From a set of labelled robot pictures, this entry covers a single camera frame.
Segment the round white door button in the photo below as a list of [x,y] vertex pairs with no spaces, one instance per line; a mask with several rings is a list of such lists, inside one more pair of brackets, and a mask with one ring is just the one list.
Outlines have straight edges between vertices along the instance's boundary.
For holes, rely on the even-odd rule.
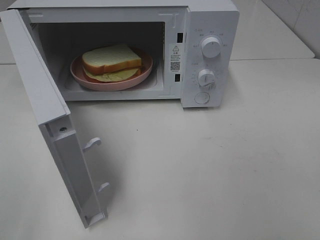
[[210,100],[210,95],[207,92],[199,92],[195,97],[194,101],[197,104],[207,104]]

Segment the white bread sandwich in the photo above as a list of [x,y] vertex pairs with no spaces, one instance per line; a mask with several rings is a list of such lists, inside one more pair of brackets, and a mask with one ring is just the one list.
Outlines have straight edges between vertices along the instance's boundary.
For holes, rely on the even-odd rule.
[[97,82],[121,82],[141,74],[142,59],[126,44],[93,49],[81,57],[86,77]]

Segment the pink round plate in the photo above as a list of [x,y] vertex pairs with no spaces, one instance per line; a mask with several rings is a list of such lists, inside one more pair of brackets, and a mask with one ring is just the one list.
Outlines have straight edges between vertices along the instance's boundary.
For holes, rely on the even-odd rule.
[[126,44],[115,44],[76,57],[70,65],[70,72],[87,89],[115,92],[142,83],[152,67],[153,59],[147,52]]

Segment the white microwave door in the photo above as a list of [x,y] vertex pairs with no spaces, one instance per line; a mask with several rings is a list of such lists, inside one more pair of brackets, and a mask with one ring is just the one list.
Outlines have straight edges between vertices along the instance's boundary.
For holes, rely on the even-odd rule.
[[0,18],[39,130],[85,228],[105,218],[84,153],[100,138],[80,144],[71,112],[48,68],[38,26],[25,10],[5,10]]

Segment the lower white timer knob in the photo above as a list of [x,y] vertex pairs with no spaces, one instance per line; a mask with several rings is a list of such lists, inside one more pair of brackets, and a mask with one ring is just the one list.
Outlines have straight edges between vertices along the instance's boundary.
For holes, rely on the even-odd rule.
[[208,87],[216,82],[215,74],[210,69],[202,69],[198,73],[198,84],[200,87]]

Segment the white warning label sticker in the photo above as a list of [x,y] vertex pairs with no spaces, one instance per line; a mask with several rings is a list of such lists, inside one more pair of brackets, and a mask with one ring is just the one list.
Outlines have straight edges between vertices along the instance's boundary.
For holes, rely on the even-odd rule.
[[178,73],[182,67],[183,45],[181,43],[172,43],[168,49],[168,69],[172,73]]

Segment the white microwave oven body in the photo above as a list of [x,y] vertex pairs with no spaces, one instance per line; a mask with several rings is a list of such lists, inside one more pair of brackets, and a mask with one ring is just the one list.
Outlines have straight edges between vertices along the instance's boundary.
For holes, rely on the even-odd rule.
[[[185,108],[220,105],[239,21],[230,0],[17,0],[7,10],[26,11],[38,27],[49,71],[65,101],[179,99]],[[201,44],[221,41],[220,54],[207,58]],[[182,44],[180,72],[169,71],[169,45]],[[162,69],[162,89],[73,91],[61,77],[74,58],[95,48],[127,44],[149,53]],[[198,74],[212,70],[215,83],[201,87]],[[206,92],[206,104],[195,102]]]

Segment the upper white power knob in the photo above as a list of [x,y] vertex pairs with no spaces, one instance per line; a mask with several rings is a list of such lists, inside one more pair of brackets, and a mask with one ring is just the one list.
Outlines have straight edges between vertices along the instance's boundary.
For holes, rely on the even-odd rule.
[[222,43],[216,36],[208,36],[201,43],[202,54],[206,58],[215,58],[221,53]]

